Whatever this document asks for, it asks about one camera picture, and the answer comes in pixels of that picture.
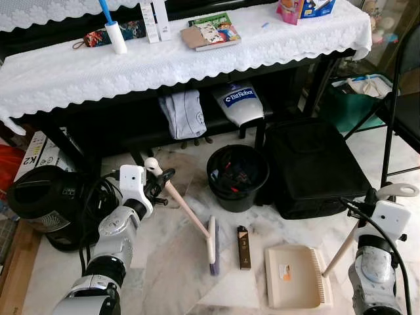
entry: black trash bin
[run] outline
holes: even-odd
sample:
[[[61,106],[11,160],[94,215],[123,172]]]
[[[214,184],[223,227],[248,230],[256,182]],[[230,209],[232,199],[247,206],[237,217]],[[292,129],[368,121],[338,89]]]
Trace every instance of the black trash bin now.
[[[231,212],[252,207],[269,174],[265,158],[254,148],[240,144],[217,150],[207,162],[210,189],[222,207]]]

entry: beige dustpan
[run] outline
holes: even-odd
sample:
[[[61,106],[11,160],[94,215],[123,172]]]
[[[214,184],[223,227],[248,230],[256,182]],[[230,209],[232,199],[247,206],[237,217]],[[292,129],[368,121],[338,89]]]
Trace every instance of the beige dustpan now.
[[[268,304],[275,309],[332,307],[331,284],[319,252],[303,245],[265,250]]]

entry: orange label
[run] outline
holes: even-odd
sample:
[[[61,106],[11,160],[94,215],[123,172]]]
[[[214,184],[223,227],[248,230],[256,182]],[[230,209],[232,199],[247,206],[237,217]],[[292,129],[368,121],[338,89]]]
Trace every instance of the orange label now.
[[[278,276],[283,281],[290,281],[291,280],[290,266],[288,264],[279,264]]]

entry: white box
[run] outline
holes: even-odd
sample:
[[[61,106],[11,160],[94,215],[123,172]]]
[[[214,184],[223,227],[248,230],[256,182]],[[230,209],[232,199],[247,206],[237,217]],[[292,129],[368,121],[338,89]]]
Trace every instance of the white box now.
[[[142,17],[144,25],[146,26],[146,33],[149,39],[149,43],[159,43],[158,28],[155,24],[155,18],[153,15],[152,5],[149,0],[140,1],[140,9],[142,11]]]
[[[157,28],[159,29],[160,40],[171,40],[171,29],[169,28],[168,15],[166,13],[164,0],[153,0],[153,8],[156,13]]]
[[[24,159],[20,164],[19,170],[14,178],[16,182],[22,175],[39,166],[55,165],[67,171],[74,172],[73,161],[66,156],[42,131],[33,134],[32,140],[26,150]]]

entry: white lace tablecloth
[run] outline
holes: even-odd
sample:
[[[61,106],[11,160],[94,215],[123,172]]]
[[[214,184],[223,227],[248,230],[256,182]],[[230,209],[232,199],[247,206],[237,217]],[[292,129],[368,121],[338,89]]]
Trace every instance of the white lace tablecloth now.
[[[110,45],[73,50],[77,41],[70,41],[9,56],[0,68],[0,119],[23,135],[10,117],[348,48],[356,50],[355,59],[370,51],[369,16],[346,0],[336,0],[330,15],[300,20],[298,26],[284,23],[276,6],[228,11],[242,42],[221,49],[189,49],[180,38],[180,30],[191,20],[187,18],[171,22],[171,41],[149,44],[146,38],[133,39],[123,55],[114,54]]]
[[[120,6],[133,8],[140,0],[107,0],[111,11]],[[48,20],[63,21],[86,13],[102,12],[98,0],[0,0],[0,31],[44,25]]]

